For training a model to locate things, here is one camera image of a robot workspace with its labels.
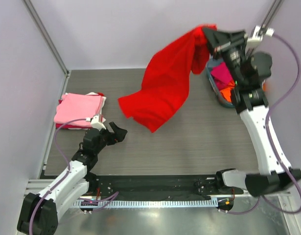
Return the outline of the red t shirt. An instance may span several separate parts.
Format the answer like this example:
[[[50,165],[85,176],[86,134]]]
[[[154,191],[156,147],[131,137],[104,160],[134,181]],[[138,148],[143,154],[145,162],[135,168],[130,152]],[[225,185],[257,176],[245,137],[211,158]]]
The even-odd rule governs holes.
[[[118,99],[126,118],[154,133],[176,114],[188,98],[190,74],[200,74],[210,57],[204,28],[217,26],[199,25],[151,58],[141,89]]]

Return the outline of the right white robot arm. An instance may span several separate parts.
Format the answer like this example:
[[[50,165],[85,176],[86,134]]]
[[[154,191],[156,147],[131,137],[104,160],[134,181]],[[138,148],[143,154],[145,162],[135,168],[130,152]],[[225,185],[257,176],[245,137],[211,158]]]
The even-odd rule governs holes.
[[[223,60],[235,82],[231,101],[250,135],[259,170],[256,174],[233,168],[218,171],[215,190],[224,194],[236,187],[259,197],[289,189],[301,179],[301,170],[292,168],[287,160],[269,117],[272,108],[263,83],[272,74],[271,55],[262,51],[247,55],[246,48],[251,40],[245,31],[204,28],[203,33],[210,55]]]

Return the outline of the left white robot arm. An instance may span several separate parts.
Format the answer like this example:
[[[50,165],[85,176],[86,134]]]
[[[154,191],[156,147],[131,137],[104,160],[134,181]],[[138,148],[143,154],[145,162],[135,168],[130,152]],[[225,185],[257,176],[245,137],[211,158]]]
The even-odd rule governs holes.
[[[25,235],[53,235],[70,206],[86,194],[97,191],[96,176],[91,169],[106,146],[122,142],[127,130],[110,122],[111,130],[94,125],[86,131],[79,148],[68,161],[67,168],[47,187],[34,194],[28,193],[18,219],[17,230]]]

